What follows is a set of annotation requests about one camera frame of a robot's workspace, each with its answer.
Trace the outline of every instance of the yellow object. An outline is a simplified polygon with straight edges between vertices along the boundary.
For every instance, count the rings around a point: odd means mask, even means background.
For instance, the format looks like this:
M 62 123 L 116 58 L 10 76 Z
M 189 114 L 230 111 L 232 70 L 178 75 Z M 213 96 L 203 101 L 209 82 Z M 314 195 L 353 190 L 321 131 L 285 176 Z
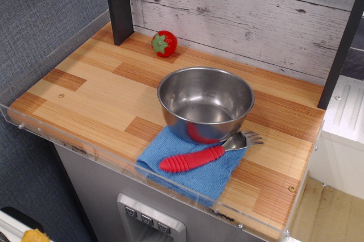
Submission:
M 50 242 L 47 235 L 38 229 L 25 231 L 21 242 Z

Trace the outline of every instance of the toy tomato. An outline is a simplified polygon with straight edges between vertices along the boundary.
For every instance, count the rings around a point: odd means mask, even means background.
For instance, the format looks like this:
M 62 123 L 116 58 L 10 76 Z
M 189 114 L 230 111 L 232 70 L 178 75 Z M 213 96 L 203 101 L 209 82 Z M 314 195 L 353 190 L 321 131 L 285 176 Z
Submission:
M 152 39 L 152 47 L 158 56 L 170 56 L 177 47 L 177 38 L 168 31 L 159 31 Z

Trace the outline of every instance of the blue towel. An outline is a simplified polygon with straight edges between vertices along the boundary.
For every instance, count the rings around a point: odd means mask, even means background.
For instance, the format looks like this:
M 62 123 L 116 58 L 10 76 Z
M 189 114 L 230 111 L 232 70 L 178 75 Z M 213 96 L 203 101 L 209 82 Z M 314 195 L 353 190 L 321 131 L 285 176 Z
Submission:
M 217 200 L 224 190 L 231 173 L 240 163 L 246 149 L 228 151 L 216 161 L 187 172 L 169 173 L 159 169 L 159 163 L 166 157 L 199 151 L 209 146 L 211 145 L 192 144 L 184 141 L 173 134 L 168 127 L 165 127 L 137 158 L 136 164 L 176 183 L 168 182 L 168 180 L 143 171 L 143 169 L 137 170 L 149 179 L 211 207 L 214 205 L 214 200 Z M 190 188 L 207 198 L 178 185 Z

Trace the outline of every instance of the red spoon handle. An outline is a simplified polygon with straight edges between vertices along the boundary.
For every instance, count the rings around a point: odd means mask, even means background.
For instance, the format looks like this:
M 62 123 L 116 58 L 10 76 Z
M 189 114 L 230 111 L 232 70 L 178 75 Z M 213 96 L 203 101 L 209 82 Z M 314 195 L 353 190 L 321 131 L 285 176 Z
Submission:
M 221 145 L 209 147 L 201 151 L 165 158 L 159 168 L 166 172 L 184 172 L 212 162 L 225 154 Z

